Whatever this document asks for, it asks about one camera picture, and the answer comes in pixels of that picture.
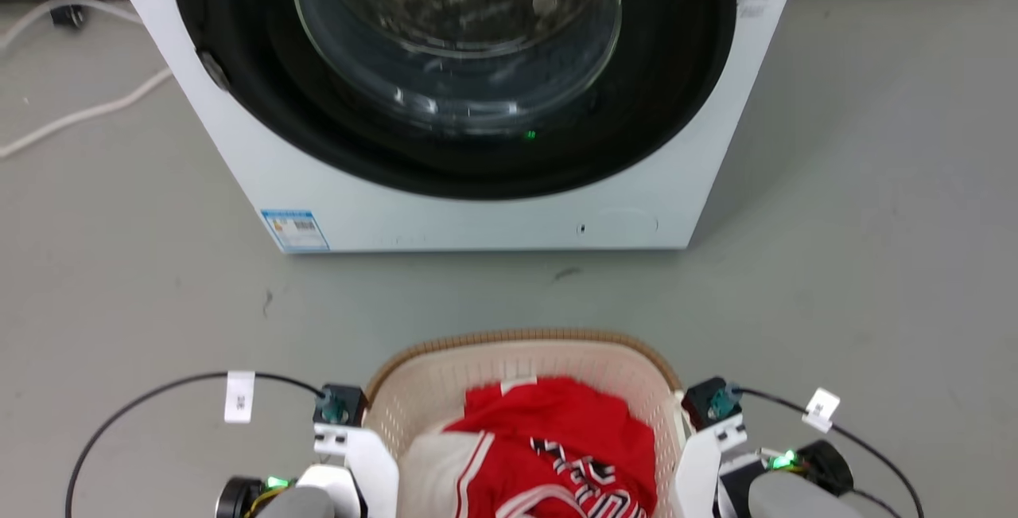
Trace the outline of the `white garment with red stripes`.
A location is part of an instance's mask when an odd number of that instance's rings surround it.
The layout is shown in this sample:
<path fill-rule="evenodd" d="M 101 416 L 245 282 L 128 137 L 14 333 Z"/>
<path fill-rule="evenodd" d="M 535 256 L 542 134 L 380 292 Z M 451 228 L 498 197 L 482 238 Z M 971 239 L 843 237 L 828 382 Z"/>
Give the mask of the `white garment with red stripes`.
<path fill-rule="evenodd" d="M 469 518 L 468 488 L 493 442 L 488 431 L 419 435 L 400 457 L 397 518 Z"/>

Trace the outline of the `white front-load washing machine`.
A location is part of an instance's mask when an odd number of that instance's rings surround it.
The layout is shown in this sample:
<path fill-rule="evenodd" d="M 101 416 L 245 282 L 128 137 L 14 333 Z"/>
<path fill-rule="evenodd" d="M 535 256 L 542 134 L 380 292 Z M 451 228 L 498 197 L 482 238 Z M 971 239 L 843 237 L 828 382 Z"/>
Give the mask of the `white front-load washing machine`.
<path fill-rule="evenodd" d="M 175 0 L 131 0 L 259 217 L 261 210 L 312 211 L 330 252 L 687 247 L 786 2 L 736 0 L 733 53 L 719 83 L 691 122 L 651 156 L 585 187 L 495 202 L 404 192 L 319 162 L 214 85 Z"/>

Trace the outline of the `blue energy label sticker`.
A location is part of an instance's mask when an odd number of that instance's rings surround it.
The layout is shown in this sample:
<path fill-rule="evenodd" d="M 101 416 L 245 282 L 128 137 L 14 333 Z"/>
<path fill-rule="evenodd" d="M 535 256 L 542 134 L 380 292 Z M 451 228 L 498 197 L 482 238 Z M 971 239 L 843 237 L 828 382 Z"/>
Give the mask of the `blue energy label sticker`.
<path fill-rule="evenodd" d="M 282 253 L 331 251 L 312 211 L 261 210 L 259 213 Z"/>

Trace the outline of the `black round washer door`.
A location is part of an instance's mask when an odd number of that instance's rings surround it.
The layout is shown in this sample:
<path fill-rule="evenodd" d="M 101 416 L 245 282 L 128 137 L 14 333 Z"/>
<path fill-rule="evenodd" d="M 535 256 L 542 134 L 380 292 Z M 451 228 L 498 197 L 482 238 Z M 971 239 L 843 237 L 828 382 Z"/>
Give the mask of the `black round washer door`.
<path fill-rule="evenodd" d="M 509 200 L 585 187 L 691 122 L 736 0 L 175 0 L 208 78 L 361 180 Z"/>

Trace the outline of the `red basketball jersey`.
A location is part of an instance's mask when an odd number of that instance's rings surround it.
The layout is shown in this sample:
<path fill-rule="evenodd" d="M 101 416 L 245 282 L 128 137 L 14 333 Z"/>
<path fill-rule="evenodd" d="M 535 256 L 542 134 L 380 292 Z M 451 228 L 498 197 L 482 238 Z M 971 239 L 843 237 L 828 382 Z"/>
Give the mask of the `red basketball jersey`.
<path fill-rule="evenodd" d="M 655 431 L 614 395 L 569 377 L 480 385 L 446 427 L 477 439 L 454 518 L 651 518 Z"/>

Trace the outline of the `beige plastic laundry basket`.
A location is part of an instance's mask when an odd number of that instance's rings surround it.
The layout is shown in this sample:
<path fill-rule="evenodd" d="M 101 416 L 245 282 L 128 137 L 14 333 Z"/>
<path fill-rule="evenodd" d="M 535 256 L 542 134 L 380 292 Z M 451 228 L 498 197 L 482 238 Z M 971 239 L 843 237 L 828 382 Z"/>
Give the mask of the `beige plastic laundry basket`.
<path fill-rule="evenodd" d="M 652 518 L 684 518 L 673 490 L 686 442 L 682 384 L 655 348 L 629 334 L 528 327 L 423 341 L 372 377 L 363 426 L 400 459 L 418 435 L 461 413 L 469 388 L 530 376 L 569 376 L 624 399 L 655 431 L 659 504 Z"/>

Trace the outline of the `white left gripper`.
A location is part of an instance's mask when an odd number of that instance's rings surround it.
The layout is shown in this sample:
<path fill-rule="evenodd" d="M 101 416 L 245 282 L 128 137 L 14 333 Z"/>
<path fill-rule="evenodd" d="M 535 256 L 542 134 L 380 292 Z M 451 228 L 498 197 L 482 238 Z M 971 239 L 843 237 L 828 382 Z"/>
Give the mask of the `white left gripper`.
<path fill-rule="evenodd" d="M 397 518 L 399 470 L 375 431 L 348 425 L 313 424 L 317 455 L 328 459 L 312 465 L 297 479 L 324 501 L 315 518 Z"/>

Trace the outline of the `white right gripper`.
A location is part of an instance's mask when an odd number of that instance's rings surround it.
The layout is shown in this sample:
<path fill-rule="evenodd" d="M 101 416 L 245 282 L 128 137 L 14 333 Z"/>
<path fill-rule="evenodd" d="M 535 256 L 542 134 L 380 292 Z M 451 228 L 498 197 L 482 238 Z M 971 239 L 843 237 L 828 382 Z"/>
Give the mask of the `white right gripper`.
<path fill-rule="evenodd" d="M 752 518 L 748 490 L 766 472 L 741 413 L 687 438 L 671 486 L 673 518 Z"/>

